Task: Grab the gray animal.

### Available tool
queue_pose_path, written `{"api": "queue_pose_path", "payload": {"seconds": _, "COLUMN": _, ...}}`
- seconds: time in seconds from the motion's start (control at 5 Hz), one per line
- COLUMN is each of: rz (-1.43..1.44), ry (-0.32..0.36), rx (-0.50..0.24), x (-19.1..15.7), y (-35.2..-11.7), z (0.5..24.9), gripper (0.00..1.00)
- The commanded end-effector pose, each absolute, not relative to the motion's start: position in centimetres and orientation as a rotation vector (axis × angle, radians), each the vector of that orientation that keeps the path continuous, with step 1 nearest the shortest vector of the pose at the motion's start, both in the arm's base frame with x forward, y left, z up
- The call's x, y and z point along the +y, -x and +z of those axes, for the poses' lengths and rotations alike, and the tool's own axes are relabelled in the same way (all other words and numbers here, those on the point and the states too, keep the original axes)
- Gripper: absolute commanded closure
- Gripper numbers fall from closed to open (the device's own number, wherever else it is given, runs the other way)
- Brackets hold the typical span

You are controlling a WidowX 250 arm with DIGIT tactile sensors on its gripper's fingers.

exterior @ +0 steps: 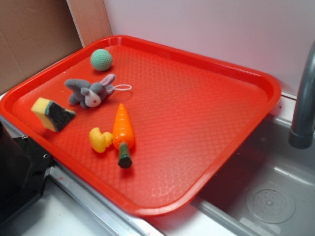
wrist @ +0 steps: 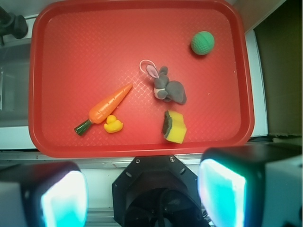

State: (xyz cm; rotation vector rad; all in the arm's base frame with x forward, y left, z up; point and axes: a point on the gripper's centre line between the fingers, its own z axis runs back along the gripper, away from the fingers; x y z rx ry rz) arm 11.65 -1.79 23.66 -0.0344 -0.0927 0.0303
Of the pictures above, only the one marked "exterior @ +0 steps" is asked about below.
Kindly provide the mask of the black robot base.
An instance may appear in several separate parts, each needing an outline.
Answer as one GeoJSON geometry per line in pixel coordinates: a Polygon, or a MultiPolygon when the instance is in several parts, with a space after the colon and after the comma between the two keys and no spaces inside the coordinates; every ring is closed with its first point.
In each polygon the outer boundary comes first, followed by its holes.
{"type": "Polygon", "coordinates": [[[32,138],[12,138],[0,125],[1,226],[42,197],[50,164],[51,154],[32,138]]]}

